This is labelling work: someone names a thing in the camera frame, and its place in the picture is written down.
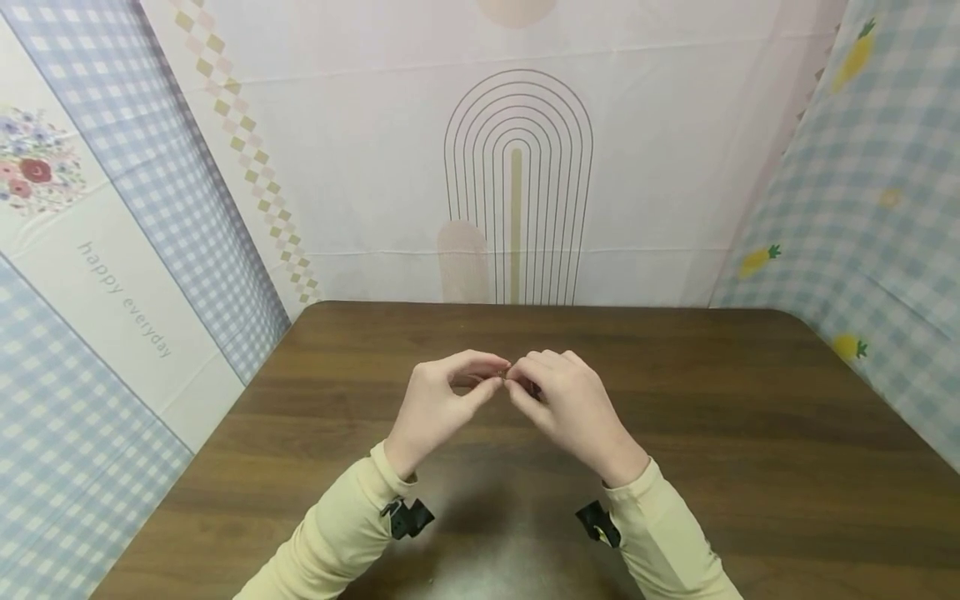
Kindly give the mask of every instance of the forearm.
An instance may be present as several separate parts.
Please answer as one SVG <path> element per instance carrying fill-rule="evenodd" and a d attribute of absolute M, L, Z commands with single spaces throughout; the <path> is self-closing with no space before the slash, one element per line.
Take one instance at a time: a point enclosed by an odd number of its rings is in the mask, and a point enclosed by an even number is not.
<path fill-rule="evenodd" d="M 389 521 L 380 513 L 410 487 L 396 475 L 383 444 L 378 444 L 307 511 L 293 536 L 235 600 L 336 598 L 383 553 L 392 538 Z"/>
<path fill-rule="evenodd" d="M 742 600 L 656 462 L 607 496 L 623 560 L 647 600 Z"/>

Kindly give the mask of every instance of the wrist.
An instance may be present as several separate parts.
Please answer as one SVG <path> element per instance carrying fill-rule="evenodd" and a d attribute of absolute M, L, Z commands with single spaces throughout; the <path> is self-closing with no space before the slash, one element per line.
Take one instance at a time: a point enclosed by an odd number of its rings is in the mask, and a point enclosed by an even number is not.
<path fill-rule="evenodd" d="M 650 455 L 624 431 L 624 437 L 611 446 L 594 472 L 613 490 L 635 482 L 649 465 Z"/>
<path fill-rule="evenodd" d="M 422 460 L 422 458 L 418 458 L 417 453 L 411 449 L 409 444 L 404 444 L 398 440 L 393 432 L 383 442 L 383 455 L 387 458 L 387 463 L 390 464 L 396 476 L 403 481 L 407 481 L 413 476 Z"/>

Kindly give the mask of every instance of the cuff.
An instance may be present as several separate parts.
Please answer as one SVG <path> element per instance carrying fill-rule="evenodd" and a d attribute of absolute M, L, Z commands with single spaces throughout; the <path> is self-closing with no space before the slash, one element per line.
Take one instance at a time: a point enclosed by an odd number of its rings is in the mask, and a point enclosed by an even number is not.
<path fill-rule="evenodd" d="M 606 486 L 604 487 L 604 492 L 607 493 L 607 498 L 611 502 L 619 502 L 623 500 L 634 500 L 639 502 L 642 500 L 644 494 L 651 490 L 659 481 L 663 479 L 662 473 L 660 473 L 660 465 L 657 464 L 657 461 L 650 458 L 650 464 L 647 465 L 647 468 L 640 474 L 640 476 L 635 479 L 632 483 L 628 483 L 625 486 L 619 488 L 609 489 Z"/>
<path fill-rule="evenodd" d="M 390 498 L 387 498 L 387 501 L 389 502 L 397 496 L 406 497 L 410 493 L 410 490 L 413 489 L 414 484 L 417 483 L 417 474 L 414 473 L 409 482 L 400 479 L 400 476 L 396 474 L 394 468 L 391 467 L 387 461 L 387 455 L 383 451 L 383 442 L 373 447 L 370 451 L 370 456 L 383 483 L 386 484 L 389 491 L 393 493 Z"/>

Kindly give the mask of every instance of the flower print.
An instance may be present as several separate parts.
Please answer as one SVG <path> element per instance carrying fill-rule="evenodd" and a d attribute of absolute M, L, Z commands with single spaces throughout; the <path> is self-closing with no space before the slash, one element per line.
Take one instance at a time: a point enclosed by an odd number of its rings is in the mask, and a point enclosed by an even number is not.
<path fill-rule="evenodd" d="M 10 150 L 14 156 L 23 156 L 30 152 L 30 146 L 22 139 L 18 139 L 10 145 Z"/>
<path fill-rule="evenodd" d="M 50 180 L 50 165 L 36 158 L 24 158 L 20 161 L 20 173 L 33 183 L 44 183 Z"/>
<path fill-rule="evenodd" d="M 46 131 L 43 128 L 36 127 L 34 131 L 30 134 L 37 144 L 47 145 L 53 141 L 53 136 L 50 135 L 50 132 Z"/>
<path fill-rule="evenodd" d="M 30 184 L 24 180 L 10 180 L 9 186 L 11 194 L 19 196 L 24 200 L 30 198 L 31 194 L 33 194 L 33 190 L 30 189 Z"/>
<path fill-rule="evenodd" d="M 61 212 L 85 197 L 81 162 L 66 131 L 43 111 L 0 106 L 0 206 L 24 217 Z"/>
<path fill-rule="evenodd" d="M 0 180 L 12 180 L 20 175 L 20 169 L 12 162 L 0 162 Z"/>
<path fill-rule="evenodd" d="M 8 116 L 0 116 L 0 130 L 7 135 L 17 135 L 20 133 L 20 126 Z"/>

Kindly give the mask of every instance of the green leaf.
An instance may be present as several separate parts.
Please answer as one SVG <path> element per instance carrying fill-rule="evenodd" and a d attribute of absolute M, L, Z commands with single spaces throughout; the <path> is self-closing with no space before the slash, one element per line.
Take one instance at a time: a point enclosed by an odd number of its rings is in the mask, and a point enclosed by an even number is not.
<path fill-rule="evenodd" d="M 870 34 L 870 32 L 874 30 L 874 27 L 876 27 L 876 21 L 873 20 L 873 19 L 870 19 L 869 21 L 867 21 L 866 23 L 864 23 L 863 29 L 860 31 L 860 35 L 857 36 L 856 38 L 857 38 L 857 39 L 862 39 L 862 38 L 868 36 L 868 35 Z"/>

